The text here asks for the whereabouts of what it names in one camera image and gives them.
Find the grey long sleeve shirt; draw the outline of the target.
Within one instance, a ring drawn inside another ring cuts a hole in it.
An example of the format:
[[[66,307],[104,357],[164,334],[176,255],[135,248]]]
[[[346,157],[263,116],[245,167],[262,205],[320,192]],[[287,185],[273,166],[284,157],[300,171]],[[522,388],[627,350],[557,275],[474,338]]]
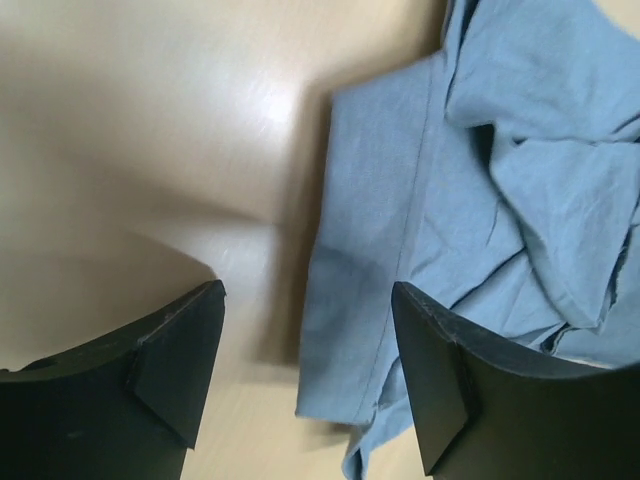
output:
[[[407,282],[544,355],[639,369],[639,41],[592,1],[451,1],[440,49],[334,98],[296,413],[345,477],[414,420]]]

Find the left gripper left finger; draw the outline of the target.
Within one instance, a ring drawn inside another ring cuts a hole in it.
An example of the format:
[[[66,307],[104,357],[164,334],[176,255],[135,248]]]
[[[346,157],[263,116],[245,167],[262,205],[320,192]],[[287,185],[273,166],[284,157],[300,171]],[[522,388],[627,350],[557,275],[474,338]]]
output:
[[[208,281],[106,335],[2,370],[2,478],[180,478],[224,314],[224,285]]]

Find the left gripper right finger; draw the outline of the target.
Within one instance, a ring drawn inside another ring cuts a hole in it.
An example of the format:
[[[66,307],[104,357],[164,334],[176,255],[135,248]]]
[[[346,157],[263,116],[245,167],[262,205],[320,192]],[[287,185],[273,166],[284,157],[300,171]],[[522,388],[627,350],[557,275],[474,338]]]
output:
[[[421,460],[436,479],[635,479],[639,369],[507,340],[398,282],[392,310]]]

